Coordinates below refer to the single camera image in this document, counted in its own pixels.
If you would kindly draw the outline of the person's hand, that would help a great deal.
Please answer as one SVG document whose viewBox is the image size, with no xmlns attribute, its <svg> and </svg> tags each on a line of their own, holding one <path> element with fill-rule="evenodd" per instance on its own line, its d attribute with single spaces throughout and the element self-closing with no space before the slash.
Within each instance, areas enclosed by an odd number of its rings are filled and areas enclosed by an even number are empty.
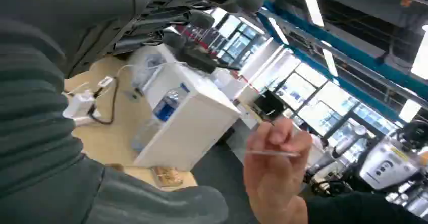
<svg viewBox="0 0 428 224">
<path fill-rule="evenodd" d="M 298 193 L 311 144 L 307 132 L 293 133 L 287 118 L 260 123 L 248 138 L 244 184 L 259 223 L 308 223 Z"/>
</svg>

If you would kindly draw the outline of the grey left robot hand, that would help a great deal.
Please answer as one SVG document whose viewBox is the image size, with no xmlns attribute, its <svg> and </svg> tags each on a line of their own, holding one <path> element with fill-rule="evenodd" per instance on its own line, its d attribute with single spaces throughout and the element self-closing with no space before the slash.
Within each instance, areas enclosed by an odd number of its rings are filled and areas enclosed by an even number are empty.
<svg viewBox="0 0 428 224">
<path fill-rule="evenodd" d="M 62 91 L 142 15 L 263 1 L 1 0 L 1 223 L 223 223 L 215 188 L 165 192 L 84 154 Z"/>
</svg>

